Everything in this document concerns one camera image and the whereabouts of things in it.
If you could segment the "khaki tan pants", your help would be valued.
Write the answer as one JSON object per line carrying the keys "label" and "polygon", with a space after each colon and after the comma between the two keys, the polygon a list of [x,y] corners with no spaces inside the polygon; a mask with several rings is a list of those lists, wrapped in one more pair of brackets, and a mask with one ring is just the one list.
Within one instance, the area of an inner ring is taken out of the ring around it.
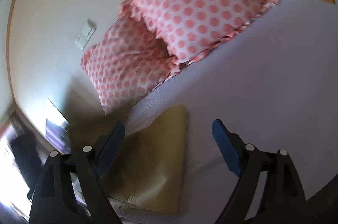
{"label": "khaki tan pants", "polygon": [[146,128],[128,135],[105,178],[114,209],[141,214],[179,212],[187,147],[188,111],[163,111]]}

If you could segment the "lavender bed sheet mattress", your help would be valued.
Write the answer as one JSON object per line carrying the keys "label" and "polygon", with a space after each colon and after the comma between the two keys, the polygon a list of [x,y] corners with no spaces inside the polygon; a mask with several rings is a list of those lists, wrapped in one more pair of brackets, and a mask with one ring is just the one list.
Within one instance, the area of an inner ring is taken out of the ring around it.
{"label": "lavender bed sheet mattress", "polygon": [[337,6],[280,0],[231,41],[132,107],[133,133],[166,108],[188,110],[188,145],[178,216],[120,215],[136,223],[214,223],[237,177],[211,134],[220,119],[259,150],[289,152],[305,195],[337,174]]}

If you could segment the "left pink polka dot pillow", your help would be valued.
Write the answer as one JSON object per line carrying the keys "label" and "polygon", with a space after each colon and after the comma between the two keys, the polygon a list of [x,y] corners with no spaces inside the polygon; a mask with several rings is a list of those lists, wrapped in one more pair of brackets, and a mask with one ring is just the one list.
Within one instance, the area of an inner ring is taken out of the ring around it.
{"label": "left pink polka dot pillow", "polygon": [[146,25],[126,16],[84,52],[81,68],[106,114],[136,103],[179,72],[173,57]]}

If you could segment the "pink polka dot pillow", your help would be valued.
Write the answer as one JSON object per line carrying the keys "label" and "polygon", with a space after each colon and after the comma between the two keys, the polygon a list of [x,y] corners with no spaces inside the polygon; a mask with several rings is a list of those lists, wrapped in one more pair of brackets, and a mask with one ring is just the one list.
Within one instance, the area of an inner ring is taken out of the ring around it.
{"label": "pink polka dot pillow", "polygon": [[163,40],[174,64],[191,64],[249,27],[278,0],[124,0],[131,16]]}
{"label": "pink polka dot pillow", "polygon": [[126,16],[84,52],[81,68],[106,114],[136,103],[179,72],[173,57],[146,25]]}

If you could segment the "right pink polka dot pillow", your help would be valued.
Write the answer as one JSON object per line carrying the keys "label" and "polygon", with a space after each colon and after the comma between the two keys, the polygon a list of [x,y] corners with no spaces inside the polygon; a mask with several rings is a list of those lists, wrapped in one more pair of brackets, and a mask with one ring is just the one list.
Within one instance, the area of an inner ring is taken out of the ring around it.
{"label": "right pink polka dot pillow", "polygon": [[163,40],[174,64],[191,64],[249,27],[278,0],[124,0],[131,16]]}

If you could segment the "dark framed wall mirror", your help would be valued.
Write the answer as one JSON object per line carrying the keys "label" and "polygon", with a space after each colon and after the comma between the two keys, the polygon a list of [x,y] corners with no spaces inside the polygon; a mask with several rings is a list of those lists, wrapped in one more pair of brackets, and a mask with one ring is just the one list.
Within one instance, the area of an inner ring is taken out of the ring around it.
{"label": "dark framed wall mirror", "polygon": [[69,122],[49,99],[46,100],[45,115],[45,138],[60,153],[69,154],[71,152],[71,145],[67,132]]}

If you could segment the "white wall switch plate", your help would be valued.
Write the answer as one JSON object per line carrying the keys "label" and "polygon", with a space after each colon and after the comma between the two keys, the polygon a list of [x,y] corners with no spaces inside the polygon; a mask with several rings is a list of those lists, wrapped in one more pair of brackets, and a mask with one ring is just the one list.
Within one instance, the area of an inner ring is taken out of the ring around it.
{"label": "white wall switch plate", "polygon": [[96,24],[91,20],[87,19],[78,37],[75,39],[75,45],[83,51],[91,37],[95,33],[97,27]]}

